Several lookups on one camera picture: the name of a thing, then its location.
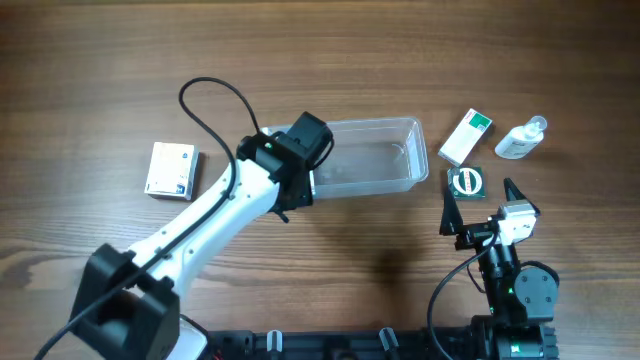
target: wooden surface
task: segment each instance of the wooden surface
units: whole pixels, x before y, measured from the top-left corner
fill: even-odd
[[[154,141],[197,144],[200,191],[224,169],[180,110],[195,76],[225,79],[262,126],[410,115],[430,174],[409,193],[318,201],[247,227],[206,267],[183,311],[209,329],[362,330],[425,324],[440,279],[469,253],[438,236],[436,154],[473,107],[494,120],[469,162],[488,196],[510,176],[541,209],[519,247],[562,277],[563,359],[640,356],[640,7],[632,2],[269,2],[0,8],[0,359],[27,359],[67,320],[87,256],[152,234],[188,204],[143,194]],[[187,101],[232,146],[252,131],[228,91]],[[534,114],[526,159],[493,147]],[[439,325],[488,312],[464,275]],[[73,336],[52,359],[95,354]]]

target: white box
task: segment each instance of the white box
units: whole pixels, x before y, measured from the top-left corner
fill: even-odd
[[[453,131],[453,134],[442,145],[438,155],[449,160],[455,166],[462,165],[473,146],[480,140],[480,137],[490,125],[491,119],[473,109],[469,109],[467,115],[462,118],[458,127]]]
[[[198,148],[156,142],[144,192],[153,197],[191,200]]]

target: green label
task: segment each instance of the green label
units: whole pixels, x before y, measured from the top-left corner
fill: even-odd
[[[490,124],[491,124],[491,120],[489,120],[488,118],[486,118],[484,115],[480,113],[476,113],[475,115],[473,115],[471,120],[469,120],[469,125],[473,126],[474,128],[480,131],[484,131],[486,128],[489,127]]]

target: cable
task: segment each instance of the cable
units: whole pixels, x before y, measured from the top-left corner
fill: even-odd
[[[473,274],[471,274],[471,270],[469,269],[469,265],[467,265],[467,274],[469,274],[469,278],[471,279],[471,282],[473,283],[473,285],[476,286],[476,289],[478,289],[478,291],[481,294],[486,294],[487,292],[484,291],[484,289],[481,288],[480,285],[478,285],[478,283],[476,282],[476,279],[473,277]]]
[[[440,345],[440,342],[436,337],[436,331],[433,328],[433,305],[435,304],[436,299],[440,294],[440,291],[442,291],[444,286],[447,285],[449,280],[451,280],[457,273],[459,273],[460,270],[464,269],[466,266],[469,266],[469,264],[473,263],[474,261],[484,256],[484,254],[486,254],[489,251],[489,249],[491,249],[493,245],[496,244],[497,239],[498,239],[498,236],[496,233],[494,233],[493,238],[491,239],[491,242],[489,243],[489,245],[487,245],[487,247],[484,248],[484,250],[470,257],[465,262],[458,265],[458,267],[453,269],[447,276],[444,277],[444,279],[442,279],[442,281],[440,281],[440,284],[438,284],[438,286],[436,286],[436,289],[433,291],[433,295],[431,295],[431,300],[429,300],[429,308],[427,309],[427,329],[429,330],[429,336],[431,337],[431,341],[438,348],[442,356],[444,356],[448,360],[454,360],[454,359],[449,354],[447,354],[446,351],[444,351],[444,349],[442,348],[442,345]]]
[[[336,144],[335,140],[333,140],[333,138],[331,138],[331,144],[329,144],[329,150],[327,150],[327,152],[324,154],[324,156],[322,157],[322,159],[320,159],[320,161],[318,161],[312,168],[311,171],[317,169],[320,167],[320,165],[322,165],[322,163],[327,160],[327,158],[329,157],[329,154],[331,154],[331,151],[333,150],[333,146]]]
[[[553,280],[555,280],[556,285],[560,286],[560,276],[558,276],[558,273],[555,270],[553,270],[551,267],[549,267],[548,265],[545,265],[545,264],[541,263],[540,261],[529,260],[529,261],[525,261],[525,262],[520,264],[521,268],[523,268],[525,266],[537,267],[539,269],[542,269],[542,270],[548,272],[549,275],[551,275],[551,277],[553,278]]]
[[[195,121],[198,125],[200,125],[209,135],[211,135],[220,144],[220,146],[224,150],[225,154],[227,155],[227,158],[229,158],[229,163],[230,163],[229,165],[231,166],[231,176],[230,176],[230,179],[229,179],[229,185],[227,186],[227,189],[225,190],[224,195],[221,196],[220,199],[218,199],[218,201],[209,210],[207,210],[207,212],[200,219],[196,220],[187,229],[185,229],[184,232],[182,232],[175,239],[173,239],[167,246],[165,246],[162,250],[160,250],[154,257],[152,257],[151,260],[147,261],[146,264],[142,265],[142,267],[140,267],[140,269],[138,269],[138,271],[136,271],[133,275],[129,276],[128,278],[122,280],[120,283],[118,283],[116,286],[114,286],[109,292],[107,292],[106,294],[104,294],[101,297],[99,297],[98,299],[96,299],[96,301],[91,303],[91,305],[87,306],[84,310],[82,310],[73,319],[69,320],[69,322],[64,327],[62,327],[60,330],[58,330],[58,332],[55,335],[53,335],[40,348],[40,350],[38,351],[38,354],[36,354],[36,356],[34,357],[34,360],[43,359],[45,357],[45,355],[49,352],[49,350],[51,350],[51,348],[58,341],[60,341],[60,339],[62,339],[62,337],[66,333],[68,333],[69,331],[74,329],[78,325],[78,323],[80,323],[80,321],[82,321],[82,319],[84,319],[91,312],[95,311],[100,306],[102,306],[104,303],[109,301],[113,296],[118,294],[122,289],[133,286],[135,284],[136,280],[140,276],[145,274],[147,272],[147,270],[149,270],[160,259],[162,259],[162,257],[167,255],[182,240],[184,240],[189,234],[191,234],[195,229],[197,229],[200,225],[202,225],[202,223],[205,220],[210,218],[211,215],[213,215],[222,206],[222,204],[229,198],[229,195],[231,195],[231,191],[233,190],[233,186],[236,183],[236,174],[237,174],[236,162],[235,162],[235,159],[233,158],[233,154],[231,153],[231,150],[229,149],[227,144],[224,142],[224,140],[222,140],[222,138],[220,138],[220,136],[218,136],[218,134],[216,134],[215,131],[213,131],[207,124],[202,122],[202,120],[200,120],[200,118],[198,118],[193,112],[191,112],[191,110],[189,110],[187,105],[184,103],[184,93],[187,90],[187,88],[189,88],[191,85],[193,85],[195,83],[203,82],[203,81],[209,81],[209,82],[218,83],[220,85],[223,85],[223,86],[227,87],[229,90],[233,91],[236,95],[238,95],[238,97],[240,97],[242,102],[244,102],[244,104],[247,106],[247,110],[249,110],[249,114],[251,115],[251,120],[253,121],[253,124],[254,124],[254,126],[256,128],[256,131],[260,131],[260,129],[258,127],[258,122],[256,121],[256,118],[255,118],[255,115],[253,113],[253,110],[251,109],[251,106],[249,105],[247,100],[240,93],[240,91],[238,91],[235,87],[233,87],[231,84],[227,83],[226,81],[223,81],[223,80],[220,80],[220,79],[216,79],[216,78],[210,78],[210,77],[199,77],[199,78],[195,78],[195,79],[189,80],[180,89],[180,92],[178,94],[178,102],[180,103],[180,106],[182,107],[182,110],[184,110],[184,112],[187,115],[189,115],[189,117],[193,121]]]

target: logo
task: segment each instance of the logo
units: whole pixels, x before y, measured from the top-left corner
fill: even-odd
[[[464,195],[475,195],[482,189],[482,176],[471,168],[461,168],[453,176],[453,187],[457,193]]]

